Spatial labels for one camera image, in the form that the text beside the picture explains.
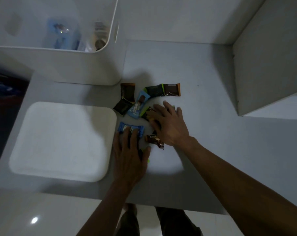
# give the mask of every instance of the gray tabletop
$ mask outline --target gray tabletop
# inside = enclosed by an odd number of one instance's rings
[[[229,46],[130,41],[121,82],[136,83],[136,92],[160,83],[181,83],[181,97],[169,101],[183,109],[190,134],[235,167],[297,205],[297,120],[238,117],[232,49]],[[25,112],[38,101],[114,107],[120,85],[89,86],[52,82],[34,74],[0,159],[0,187],[102,199],[113,180],[113,161],[99,182],[85,183],[13,174],[8,166]],[[129,116],[120,121],[145,125]],[[140,147],[146,146],[141,140]],[[147,174],[128,202],[224,213],[217,198],[185,156],[173,147],[153,146]]]

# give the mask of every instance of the white tile floor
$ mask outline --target white tile floor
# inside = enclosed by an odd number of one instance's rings
[[[0,190],[0,235],[74,236],[99,203],[94,199]],[[141,236],[162,235],[155,208],[137,208]],[[243,235],[230,216],[194,211],[186,214],[204,236]]]

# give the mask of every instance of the white plastic bin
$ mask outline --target white plastic bin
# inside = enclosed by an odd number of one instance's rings
[[[54,49],[50,20],[79,31],[78,50]],[[88,52],[95,23],[107,27],[108,41]],[[114,85],[126,52],[119,0],[0,0],[0,50],[57,82]]]

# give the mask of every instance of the person's left hand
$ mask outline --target person's left hand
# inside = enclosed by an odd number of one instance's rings
[[[119,132],[115,134],[113,140],[113,149],[115,153],[115,174],[114,178],[131,190],[136,183],[145,175],[147,169],[147,160],[149,158],[151,147],[147,147],[143,153],[142,161],[139,158],[137,150],[137,133],[135,129],[130,139],[130,148],[128,148],[128,135],[130,127],[123,132],[122,147],[119,142]]]

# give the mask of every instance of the leg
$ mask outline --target leg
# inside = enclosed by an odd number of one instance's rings
[[[139,223],[137,221],[137,209],[134,204],[125,204],[126,210],[118,223],[116,236],[140,236]]]
[[[155,207],[163,236],[191,235],[202,236],[183,210]]]

